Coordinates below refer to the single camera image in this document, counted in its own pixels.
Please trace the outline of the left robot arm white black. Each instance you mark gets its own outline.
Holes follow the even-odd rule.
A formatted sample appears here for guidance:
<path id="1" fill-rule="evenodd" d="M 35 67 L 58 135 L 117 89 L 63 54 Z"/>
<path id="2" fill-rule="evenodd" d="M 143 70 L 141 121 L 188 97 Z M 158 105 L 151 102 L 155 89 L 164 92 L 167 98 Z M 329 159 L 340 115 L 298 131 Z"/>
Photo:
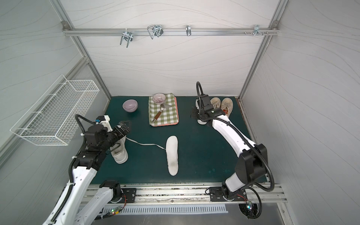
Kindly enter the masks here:
<path id="1" fill-rule="evenodd" d="M 83 144 L 73 156 L 68 168 L 69 181 L 54 209 L 45 220 L 45 225 L 90 225 L 107 203 L 126 201 L 126 195 L 117 181 L 104 181 L 95 196 L 79 211 L 78 208 L 91 181 L 107 157 L 107 151 L 117 147 L 131 128 L 130 121 L 121 121 L 114 128 L 107 128 L 104 116 L 91 122 L 87 130 L 75 119 L 82 130 Z"/>

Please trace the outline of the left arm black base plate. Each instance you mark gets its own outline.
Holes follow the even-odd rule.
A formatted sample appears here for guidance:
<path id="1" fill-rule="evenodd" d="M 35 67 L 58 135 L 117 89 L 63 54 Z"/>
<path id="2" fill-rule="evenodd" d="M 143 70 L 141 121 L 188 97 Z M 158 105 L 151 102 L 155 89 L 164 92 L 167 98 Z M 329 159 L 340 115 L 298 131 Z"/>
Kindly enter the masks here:
<path id="1" fill-rule="evenodd" d="M 137 194 L 136 188 L 122 188 L 121 191 L 115 190 L 111 203 L 134 203 Z"/>

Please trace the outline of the white insole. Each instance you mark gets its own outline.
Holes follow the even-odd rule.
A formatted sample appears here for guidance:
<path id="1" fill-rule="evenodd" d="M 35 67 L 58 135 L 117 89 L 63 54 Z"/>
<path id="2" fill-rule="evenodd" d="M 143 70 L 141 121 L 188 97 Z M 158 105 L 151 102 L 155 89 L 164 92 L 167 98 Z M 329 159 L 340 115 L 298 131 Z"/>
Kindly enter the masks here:
<path id="1" fill-rule="evenodd" d="M 166 158 L 168 171 L 171 176 L 175 176 L 179 170 L 178 138 L 176 136 L 171 136 L 166 141 Z"/>

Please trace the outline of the white sneaker with laces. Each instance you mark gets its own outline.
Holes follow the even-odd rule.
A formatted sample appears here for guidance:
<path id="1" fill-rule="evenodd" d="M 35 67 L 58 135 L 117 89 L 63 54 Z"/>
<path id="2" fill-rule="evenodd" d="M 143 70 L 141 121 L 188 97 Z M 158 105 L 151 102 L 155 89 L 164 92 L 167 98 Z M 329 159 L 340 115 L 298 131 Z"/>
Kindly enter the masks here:
<path id="1" fill-rule="evenodd" d="M 130 142 L 136 143 L 141 146 L 157 146 L 158 148 L 165 150 L 164 147 L 154 144 L 154 143 L 139 143 L 128 137 L 123 137 L 115 143 L 113 147 L 110 148 L 110 153 L 117 164 L 123 164 L 128 160 L 128 152 L 126 150 L 125 142 L 129 140 Z"/>

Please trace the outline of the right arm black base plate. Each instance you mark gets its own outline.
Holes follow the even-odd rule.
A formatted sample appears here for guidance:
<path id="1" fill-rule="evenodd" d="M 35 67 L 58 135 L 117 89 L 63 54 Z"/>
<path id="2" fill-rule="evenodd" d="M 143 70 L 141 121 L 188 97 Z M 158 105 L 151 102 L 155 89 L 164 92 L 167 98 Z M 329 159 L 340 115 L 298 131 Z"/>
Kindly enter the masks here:
<path id="1" fill-rule="evenodd" d="M 230 192 L 226 187 L 209 187 L 205 194 L 210 197 L 210 202 L 246 202 L 246 193 Z"/>

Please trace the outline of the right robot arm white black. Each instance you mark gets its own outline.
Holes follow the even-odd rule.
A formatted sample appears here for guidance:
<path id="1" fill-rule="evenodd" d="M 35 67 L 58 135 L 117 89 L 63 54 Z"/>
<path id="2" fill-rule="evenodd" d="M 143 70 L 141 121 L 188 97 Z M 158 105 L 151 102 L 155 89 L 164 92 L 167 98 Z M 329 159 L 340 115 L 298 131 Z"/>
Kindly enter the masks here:
<path id="1" fill-rule="evenodd" d="M 201 125 L 209 125 L 219 132 L 230 144 L 238 157 L 234 173 L 223 183 L 224 194 L 229 195 L 253 185 L 271 192 L 274 189 L 274 177 L 268 165 L 267 149 L 248 139 L 229 119 L 233 110 L 233 101 L 226 97 L 210 98 L 200 93 L 192 115 Z"/>

